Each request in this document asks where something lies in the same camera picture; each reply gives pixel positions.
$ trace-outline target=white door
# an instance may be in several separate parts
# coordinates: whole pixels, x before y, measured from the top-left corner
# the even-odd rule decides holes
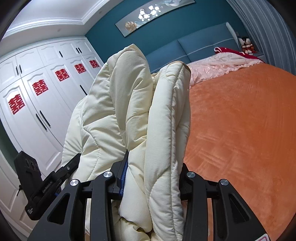
[[[0,208],[3,215],[18,231],[29,236],[37,221],[32,221],[26,214],[27,198],[23,191],[17,196],[20,182],[1,152],[0,182]]]
[[[79,80],[75,79],[76,74],[72,74],[73,70],[68,68],[64,61],[49,65],[46,70],[68,107],[73,111],[77,103],[85,96],[79,86]]]
[[[21,77],[26,76],[33,71],[44,67],[37,48],[32,48],[17,54],[17,66],[20,70]]]
[[[44,66],[53,64],[62,58],[56,43],[45,44],[37,47]]]
[[[89,54],[89,55],[85,55],[83,56],[87,66],[89,67],[89,69],[91,70],[92,76],[94,78],[96,78],[96,76],[98,75],[100,69],[102,66],[100,66],[100,61],[98,60],[98,58],[96,57],[95,54]]]
[[[74,43],[82,55],[93,53],[92,48],[86,39],[75,40]]]
[[[63,41],[55,44],[57,45],[58,50],[61,51],[64,59],[70,59],[81,55],[73,41]]]
[[[20,78],[15,56],[0,63],[0,91]]]
[[[90,66],[86,63],[82,56],[68,59],[69,68],[76,74],[79,80],[79,85],[86,92],[89,93],[94,77],[91,72]]]
[[[47,129],[64,146],[72,112],[45,68],[22,78],[27,93]]]
[[[61,162],[63,146],[51,134],[34,108],[21,79],[0,92],[1,121],[17,151],[38,162],[47,176]]]

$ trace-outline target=white crown molding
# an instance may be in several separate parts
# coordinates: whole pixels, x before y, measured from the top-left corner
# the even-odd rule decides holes
[[[22,23],[10,26],[6,31],[5,35],[3,36],[3,38],[30,28],[36,28],[36,27],[48,26],[48,25],[58,25],[58,24],[84,25],[84,22],[80,18],[35,19],[33,21],[26,21],[26,22],[22,22]]]
[[[95,5],[92,6],[90,10],[82,17],[83,24],[85,24],[97,11],[99,11],[107,2],[110,0],[101,0],[98,1]]]
[[[98,12],[105,4],[111,1],[111,5],[108,6],[108,11],[115,7],[117,4],[122,2],[123,0],[98,0],[82,18],[41,18],[35,19],[32,21],[26,21],[18,24],[11,25],[8,30],[6,31],[3,38],[6,38],[10,35],[15,33],[36,28],[42,26],[49,26],[49,25],[85,25],[91,17]]]

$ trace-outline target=white comforter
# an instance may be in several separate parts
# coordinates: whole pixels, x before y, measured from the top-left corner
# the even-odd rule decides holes
[[[70,180],[95,179],[129,151],[123,199],[113,202],[117,240],[182,240],[178,185],[190,129],[190,76],[180,61],[151,75],[142,52],[130,45],[108,59],[72,114],[62,166],[82,155]]]

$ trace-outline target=stuffed doll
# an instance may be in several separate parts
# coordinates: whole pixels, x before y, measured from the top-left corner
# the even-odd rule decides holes
[[[248,37],[239,38],[239,42],[242,45],[242,51],[244,53],[247,53],[249,55],[253,55],[254,53],[256,53],[254,46]]]

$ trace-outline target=orange bedspread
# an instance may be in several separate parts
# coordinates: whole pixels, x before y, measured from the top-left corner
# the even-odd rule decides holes
[[[270,66],[190,90],[184,162],[204,179],[228,179],[275,241],[296,212],[296,76]]]

